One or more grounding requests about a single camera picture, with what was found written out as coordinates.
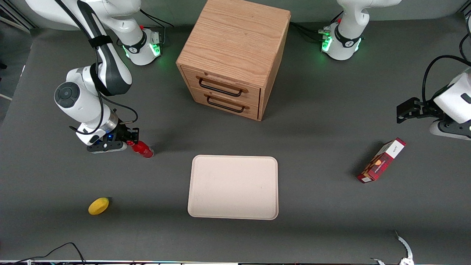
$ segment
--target green led light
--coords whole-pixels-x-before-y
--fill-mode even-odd
[[[330,44],[332,43],[332,37],[328,37],[327,40],[324,41],[322,44],[322,50],[327,52],[330,48]]]
[[[355,51],[358,50],[358,47],[360,46],[360,42],[361,42],[361,38],[358,40],[358,44],[357,44],[357,47],[355,48]]]
[[[152,52],[154,53],[154,56],[157,57],[157,56],[160,55],[160,45],[149,43],[149,47],[152,50]]]
[[[128,51],[126,50],[126,48],[124,47],[124,45],[122,46],[122,49],[124,50],[124,52],[126,53],[126,57],[129,58],[129,54],[128,54]]]

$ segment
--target drawer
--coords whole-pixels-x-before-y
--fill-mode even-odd
[[[181,68],[191,87],[211,92],[215,96],[233,100],[239,103],[259,105],[260,89],[238,82],[224,80],[203,71],[195,71],[186,67]]]
[[[228,100],[216,95],[211,95],[199,88],[190,87],[190,92],[193,96],[193,99],[200,104],[221,109],[252,120],[257,120],[259,109],[256,106],[247,103],[235,102],[233,100]]]

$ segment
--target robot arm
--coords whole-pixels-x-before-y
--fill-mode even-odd
[[[119,58],[112,41],[92,7],[81,0],[27,0],[43,17],[80,28],[88,37],[101,63],[73,69],[66,82],[54,93],[59,108],[80,122],[76,130],[79,139],[90,152],[126,149],[125,141],[138,141],[138,129],[130,131],[116,113],[102,102],[102,93],[113,96],[126,93],[132,77]]]
[[[370,21],[366,8],[397,5],[401,0],[337,0],[343,8],[341,22],[333,22],[319,33],[324,35],[322,51],[336,60],[347,60],[358,50],[361,34]]]
[[[397,122],[435,117],[429,131],[438,136],[471,140],[471,68],[455,77],[425,103],[411,98],[397,107]]]
[[[80,28],[60,7],[58,3],[61,1],[27,0],[26,2],[32,10],[44,18]],[[80,6],[83,10],[91,9],[93,17],[96,20],[99,19],[97,25],[103,28],[101,25],[103,23],[113,30],[123,43],[126,56],[134,64],[139,66],[147,65],[160,56],[159,33],[149,29],[141,30],[135,19],[132,17],[124,18],[139,12],[141,0],[81,0],[78,2],[63,0],[62,2],[75,14],[82,24],[86,22],[84,20],[91,18],[89,17],[90,15],[81,14],[78,2],[81,2]],[[86,25],[85,27],[87,33],[90,33],[89,28]]]

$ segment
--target gray table surface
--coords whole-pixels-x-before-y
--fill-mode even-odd
[[[189,32],[169,30],[163,56],[148,66],[123,58],[133,86],[113,100],[139,112],[141,139],[157,152],[150,160],[130,149],[87,153],[53,92],[67,71],[93,63],[93,52],[80,32],[36,32],[0,132],[1,259],[73,241],[89,260],[397,263],[405,256],[391,233],[397,229],[418,264],[471,262],[471,143],[429,134],[432,119],[396,124],[395,116],[396,105],[420,95],[433,58],[458,54],[462,18],[372,22],[344,62],[290,28],[262,122],[193,102],[175,66]],[[429,95],[464,69],[438,62]],[[380,180],[356,180],[396,137],[407,146]],[[188,215],[198,154],[275,157],[278,218]],[[87,207],[98,197],[113,204],[91,216]],[[50,258],[78,257],[67,248]]]

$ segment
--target beige tray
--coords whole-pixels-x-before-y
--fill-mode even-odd
[[[199,155],[191,168],[193,217],[273,220],[278,216],[278,163],[273,157]]]

